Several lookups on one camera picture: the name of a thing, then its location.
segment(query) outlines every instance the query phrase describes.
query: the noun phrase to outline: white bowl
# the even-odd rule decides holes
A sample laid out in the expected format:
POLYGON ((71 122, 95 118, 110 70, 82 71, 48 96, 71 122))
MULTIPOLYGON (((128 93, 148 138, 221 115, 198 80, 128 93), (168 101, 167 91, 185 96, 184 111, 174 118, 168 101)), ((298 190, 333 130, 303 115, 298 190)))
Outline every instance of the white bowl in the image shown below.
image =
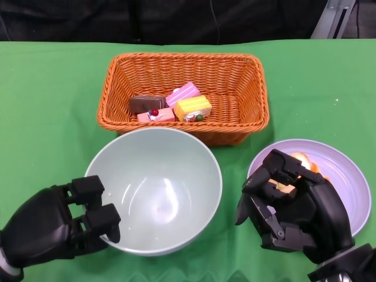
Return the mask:
POLYGON ((194 136, 166 127, 122 135, 92 160, 85 176, 98 175, 103 204, 122 219, 119 250, 140 256, 172 253, 193 241, 213 218, 222 176, 212 152, 194 136))
POLYGON ((249 167, 247 177, 261 166, 272 149, 287 154, 304 152, 317 164, 322 174, 330 179, 346 208, 352 235, 359 233, 370 216, 372 200, 367 180, 352 160, 329 145, 313 140, 289 139, 273 143, 258 153, 249 167))

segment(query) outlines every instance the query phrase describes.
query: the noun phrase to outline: bowl rim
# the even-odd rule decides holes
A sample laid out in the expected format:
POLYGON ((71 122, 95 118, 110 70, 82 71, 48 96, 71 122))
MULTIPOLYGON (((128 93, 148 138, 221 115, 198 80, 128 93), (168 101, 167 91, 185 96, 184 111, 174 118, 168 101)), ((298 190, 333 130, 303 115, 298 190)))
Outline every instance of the bowl rim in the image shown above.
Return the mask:
POLYGON ((107 147, 111 146, 113 143, 117 142, 118 140, 120 140, 122 138, 127 138, 128 136, 130 136, 132 134, 136 134, 137 132, 147 131, 147 130, 169 130, 169 131, 174 131, 174 132, 186 135, 186 136, 192 138, 193 140, 197 141, 198 143, 200 143, 206 149, 206 151, 209 153, 209 155, 211 156, 211 158, 214 161, 214 164, 217 167, 218 174, 219 174, 220 187, 219 187, 219 196, 218 196, 218 199, 217 199, 216 207, 215 207, 215 209, 213 209, 213 211, 210 214, 210 216, 207 219, 207 221, 203 224, 203 227, 201 227, 197 232, 195 232, 194 235, 188 237, 187 239, 181 241, 180 243, 177 243, 175 245, 172 245, 170 247, 166 247, 166 248, 163 248, 163 249, 148 251, 148 250, 135 250, 135 249, 130 249, 130 248, 126 248, 126 247, 121 247, 121 246, 118 246, 116 243, 113 243, 110 240, 108 240, 108 238, 106 236, 101 236, 100 237, 108 245, 110 245, 112 247, 115 247, 118 250, 125 251, 127 253, 138 254, 138 255, 141 255, 141 256, 152 256, 152 255, 158 255, 158 254, 167 254, 167 253, 173 252, 174 250, 178 250, 180 247, 184 247, 185 245, 187 245, 188 243, 190 243, 191 241, 193 241, 209 225, 209 223, 213 219, 214 215, 216 214, 216 212, 218 210, 218 207, 219 207, 219 204, 220 204, 220 201, 221 201, 221 197, 222 197, 222 191, 223 191, 223 180, 222 180, 221 169, 220 169, 218 161, 217 161, 215 155, 212 153, 212 151, 200 139, 198 139, 197 137, 195 137, 195 136, 193 136, 193 135, 191 135, 191 134, 189 134, 187 132, 184 132, 184 131, 181 131, 181 130, 178 130, 178 129, 174 129, 174 128, 169 128, 169 127, 146 127, 146 128, 141 128, 141 129, 137 129, 137 130, 125 133, 125 134, 120 135, 119 137, 113 139, 106 146, 104 146, 103 148, 101 148, 101 150, 92 159, 92 161, 90 162, 88 168, 86 169, 85 177, 88 176, 88 173, 89 173, 92 165, 94 164, 94 162, 96 161, 96 159, 99 157, 99 155, 104 150, 106 150, 107 147))

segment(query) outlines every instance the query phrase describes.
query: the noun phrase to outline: orange wicker basket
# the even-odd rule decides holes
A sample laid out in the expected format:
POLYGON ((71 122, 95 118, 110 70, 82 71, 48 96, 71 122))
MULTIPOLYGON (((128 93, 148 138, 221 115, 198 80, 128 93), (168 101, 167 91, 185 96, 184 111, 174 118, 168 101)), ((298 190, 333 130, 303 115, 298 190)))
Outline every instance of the orange wicker basket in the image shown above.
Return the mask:
POLYGON ((195 135, 208 146, 236 145, 269 121, 263 67, 246 54, 129 53, 112 59, 99 102, 99 124, 126 133, 167 126, 195 135), (169 95, 192 81, 213 108, 202 122, 140 123, 129 98, 169 95))

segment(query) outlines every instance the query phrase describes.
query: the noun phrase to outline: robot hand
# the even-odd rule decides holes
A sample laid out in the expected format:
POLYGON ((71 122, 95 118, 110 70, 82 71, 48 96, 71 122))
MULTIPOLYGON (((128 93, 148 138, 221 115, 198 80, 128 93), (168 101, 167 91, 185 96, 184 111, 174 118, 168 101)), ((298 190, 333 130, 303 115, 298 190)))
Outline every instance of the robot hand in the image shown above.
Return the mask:
POLYGON ((113 204, 102 206, 104 190, 99 177, 90 176, 26 201, 0 231, 0 282, 21 281, 27 266, 103 250, 102 235, 119 242, 120 216, 113 204), (83 216, 72 218, 73 203, 84 205, 83 216))
POLYGON ((236 225, 250 218, 262 248, 303 251, 316 264, 311 281, 376 281, 376 252, 355 248, 346 209, 332 184, 301 161, 272 150, 247 179, 237 208, 236 225), (295 187, 289 194, 273 179, 295 187), (275 209, 273 214, 269 206, 275 209))

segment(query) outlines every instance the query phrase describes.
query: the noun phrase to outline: green table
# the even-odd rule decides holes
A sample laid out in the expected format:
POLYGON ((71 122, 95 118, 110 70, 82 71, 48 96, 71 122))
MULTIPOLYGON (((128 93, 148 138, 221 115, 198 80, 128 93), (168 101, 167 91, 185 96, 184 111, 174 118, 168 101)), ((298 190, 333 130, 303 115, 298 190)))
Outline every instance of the green table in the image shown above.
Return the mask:
MULTIPOLYGON (((107 249, 27 268, 25 281, 307 281, 315 266, 301 253, 263 250, 250 221, 234 226, 240 188, 263 147, 307 138, 355 161, 375 197, 375 50, 375 40, 227 46, 0 43, 0 228, 38 190, 83 176, 99 149, 115 138, 95 116, 108 63, 119 53, 252 53, 264 65, 270 101, 265 130, 240 146, 213 149, 223 173, 223 197, 213 221, 191 245, 158 258, 107 249)), ((376 246, 375 213, 356 237, 358 246, 376 246)))

